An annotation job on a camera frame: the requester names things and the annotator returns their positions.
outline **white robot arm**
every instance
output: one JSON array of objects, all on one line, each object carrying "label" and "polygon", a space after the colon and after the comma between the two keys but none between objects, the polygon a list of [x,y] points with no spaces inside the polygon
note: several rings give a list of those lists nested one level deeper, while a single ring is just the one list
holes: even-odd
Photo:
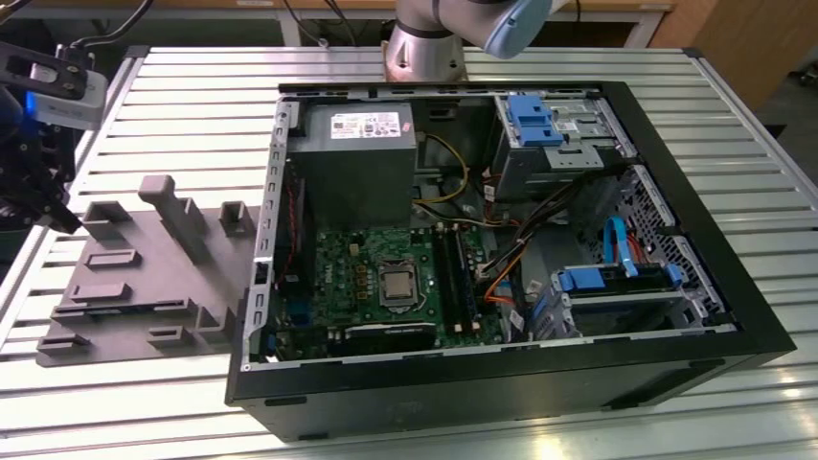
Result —
[{"label": "white robot arm", "polygon": [[464,40],[497,58],[530,45],[568,0],[401,0],[386,50],[393,81],[456,81],[466,72]]}]

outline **open computer tower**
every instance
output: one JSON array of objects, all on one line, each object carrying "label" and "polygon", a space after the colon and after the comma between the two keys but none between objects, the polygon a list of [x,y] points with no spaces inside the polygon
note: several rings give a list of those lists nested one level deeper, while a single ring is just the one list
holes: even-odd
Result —
[{"label": "open computer tower", "polygon": [[282,439],[652,405],[796,348],[625,83],[281,92],[227,403]]}]

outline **motherboard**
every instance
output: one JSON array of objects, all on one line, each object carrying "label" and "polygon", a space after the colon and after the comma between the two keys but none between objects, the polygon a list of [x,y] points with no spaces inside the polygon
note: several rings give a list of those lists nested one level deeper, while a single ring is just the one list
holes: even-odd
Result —
[{"label": "motherboard", "polygon": [[298,357],[346,355],[334,342],[372,353],[501,343],[472,280],[486,260],[476,226],[321,232],[317,253],[313,299],[289,299],[279,334]]}]

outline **metal workbench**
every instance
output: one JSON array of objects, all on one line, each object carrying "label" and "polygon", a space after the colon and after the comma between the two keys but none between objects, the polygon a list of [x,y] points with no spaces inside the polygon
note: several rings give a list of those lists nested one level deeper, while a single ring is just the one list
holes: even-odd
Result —
[{"label": "metal workbench", "polygon": [[[227,355],[37,365],[85,238],[37,229],[0,292],[0,456],[816,457],[818,194],[728,85],[676,50],[550,49],[512,61],[470,51],[468,62],[473,81],[630,83],[800,350],[653,408],[285,446],[223,404]],[[382,78],[376,48],[161,48],[129,58],[105,127],[78,151],[73,209],[111,199],[145,209],[135,191],[159,172],[199,207],[258,205],[277,85]]]}]

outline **ram slot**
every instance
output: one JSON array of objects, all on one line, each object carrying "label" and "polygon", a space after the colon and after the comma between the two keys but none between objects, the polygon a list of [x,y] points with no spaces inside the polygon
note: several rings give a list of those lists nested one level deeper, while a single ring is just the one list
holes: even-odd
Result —
[{"label": "ram slot", "polygon": [[446,236],[442,230],[433,228],[433,252],[436,256],[436,273],[438,275],[438,290],[441,308],[444,310],[444,324],[450,334],[462,329],[461,315],[456,305],[456,295],[449,276],[449,253],[446,251]]},{"label": "ram slot", "polygon": [[458,244],[460,232],[456,229],[446,230],[446,256],[449,260],[449,276],[452,277],[454,285],[454,303],[453,307],[457,308],[458,318],[462,324],[464,333],[472,332],[472,315],[469,306],[469,293],[465,291],[465,275],[469,277],[469,266],[466,270],[461,260],[461,250]]},{"label": "ram slot", "polygon": [[458,292],[464,297],[464,304],[466,305],[470,315],[470,323],[478,323],[481,313],[477,310],[477,300],[474,299],[474,283],[472,282],[470,260],[468,258],[466,246],[464,245],[464,236],[457,230],[454,231],[454,234],[460,261],[457,270],[458,275],[456,276],[456,279],[460,282]]}]

